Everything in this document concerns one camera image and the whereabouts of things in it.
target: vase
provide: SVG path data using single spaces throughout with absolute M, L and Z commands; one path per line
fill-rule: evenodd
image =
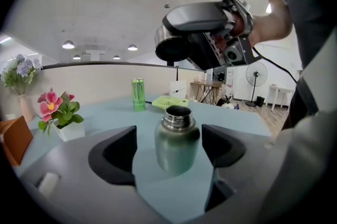
M 22 111 L 22 115 L 25 118 L 26 122 L 31 121 L 35 117 L 35 113 L 32 107 L 28 104 L 26 95 L 20 95 L 20 107 Z
M 174 176 L 188 171 L 194 163 L 199 138 L 200 132 L 189 108 L 167 108 L 155 131 L 159 166 Z
M 54 129 L 56 130 L 57 134 L 60 136 L 60 138 L 66 142 L 78 138 L 85 137 L 85 132 L 84 132 L 84 125 L 83 122 L 81 123 L 70 123 L 69 125 L 59 129 L 58 126 L 58 121 L 55 120 L 53 122 Z

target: black cable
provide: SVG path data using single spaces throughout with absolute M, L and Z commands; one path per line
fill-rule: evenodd
M 295 80 L 295 78 L 293 77 L 293 75 L 291 75 L 291 73 L 290 73 L 288 70 L 286 70 L 285 68 L 283 68 L 283 67 L 277 65 L 276 63 L 274 63 L 274 62 L 271 61 L 270 59 L 264 57 L 261 53 L 259 53 L 259 52 L 257 51 L 257 49 L 255 49 L 255 47 L 253 47 L 253 51 L 254 51 L 255 53 L 257 53 L 259 56 L 261 56 L 263 59 L 265 59 L 266 61 L 268 61 L 269 63 L 272 63 L 273 65 L 277 66 L 279 69 L 281 69 L 281 70 L 283 70 L 283 71 L 286 71 L 286 73 L 288 73 L 288 74 L 290 75 L 290 77 L 294 80 L 294 82 L 297 83 L 297 80 Z

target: pink flower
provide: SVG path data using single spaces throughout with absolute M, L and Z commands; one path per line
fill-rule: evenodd
M 67 92 L 64 92 L 67 96 L 69 96 L 69 100 L 71 101 L 71 100 L 73 100 L 73 98 L 75 97 L 74 95 L 70 95 L 70 94 L 68 94 Z
M 56 93 L 53 92 L 53 89 L 45 93 L 44 97 L 46 101 L 42 101 L 40 103 L 40 114 L 42 116 L 42 120 L 47 122 L 52 117 L 52 113 L 57 111 L 58 107 L 62 103 L 62 99 L 57 97 Z
M 46 101 L 46 94 L 47 93 L 43 93 L 37 100 L 38 103 L 41 103 L 42 101 Z

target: light blue table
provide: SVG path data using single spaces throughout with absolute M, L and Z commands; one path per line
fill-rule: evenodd
M 147 101 L 159 95 L 147 95 Z M 224 109 L 209 104 L 189 102 L 198 127 L 215 124 L 229 129 L 269 136 L 270 132 L 257 113 Z M 85 119 L 86 135 L 109 129 L 137 126 L 137 152 L 133 160 L 137 191 L 158 213 L 178 223 L 202 215 L 210 190 L 213 167 L 201 142 L 193 166 L 179 176 L 163 171 L 156 161 L 154 129 L 164 111 L 146 105 L 146 111 L 134 112 L 131 97 L 84 105 L 79 114 Z M 37 129 L 39 118 L 28 124 L 34 138 L 28 146 L 22 163 L 14 170 L 20 176 L 34 161 L 62 143 L 56 132 L 42 135 Z

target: flower arrangement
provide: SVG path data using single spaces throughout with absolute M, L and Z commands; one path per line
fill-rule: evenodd
M 18 54 L 3 69 L 0 82 L 5 87 L 13 87 L 18 95 L 26 93 L 27 84 L 31 84 L 36 73 L 41 69 L 38 59 L 25 59 Z
M 71 123 L 81 123 L 83 118 L 75 114 L 80 109 L 77 101 L 72 101 L 74 95 L 64 92 L 61 97 L 57 97 L 51 88 L 49 92 L 43 93 L 37 100 L 40 103 L 41 121 L 38 122 L 38 128 L 44 133 L 47 130 L 50 135 L 50 128 L 54 120 L 58 120 L 59 129 Z

